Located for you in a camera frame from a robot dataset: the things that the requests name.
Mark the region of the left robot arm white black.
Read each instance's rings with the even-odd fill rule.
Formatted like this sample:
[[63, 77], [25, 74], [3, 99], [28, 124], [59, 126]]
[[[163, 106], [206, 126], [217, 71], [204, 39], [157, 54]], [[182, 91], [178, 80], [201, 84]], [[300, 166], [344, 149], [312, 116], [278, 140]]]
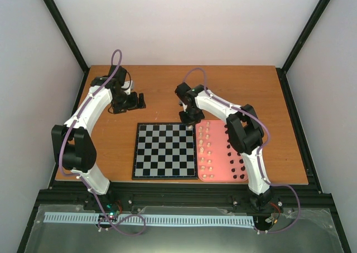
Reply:
[[84, 182], [90, 193], [97, 194], [96, 202], [104, 210], [115, 206], [116, 196], [108, 191], [110, 180], [96, 164], [97, 151], [91, 133], [107, 106], [113, 114], [144, 109], [143, 93], [133, 91], [133, 81], [96, 77], [84, 101], [74, 115], [63, 125], [51, 130], [52, 146], [56, 164], [64, 176], [75, 176]]

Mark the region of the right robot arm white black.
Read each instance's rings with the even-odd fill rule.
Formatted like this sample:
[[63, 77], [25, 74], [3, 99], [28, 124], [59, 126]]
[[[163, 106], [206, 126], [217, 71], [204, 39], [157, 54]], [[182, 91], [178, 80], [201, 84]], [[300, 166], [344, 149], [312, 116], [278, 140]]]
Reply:
[[262, 155], [263, 124], [251, 105], [235, 105], [215, 95], [204, 85], [191, 88], [187, 83], [175, 89], [183, 111], [180, 120], [185, 125], [196, 125], [204, 119], [204, 111], [226, 125], [230, 146], [243, 158], [248, 174], [249, 202], [252, 209], [262, 211], [273, 197]]

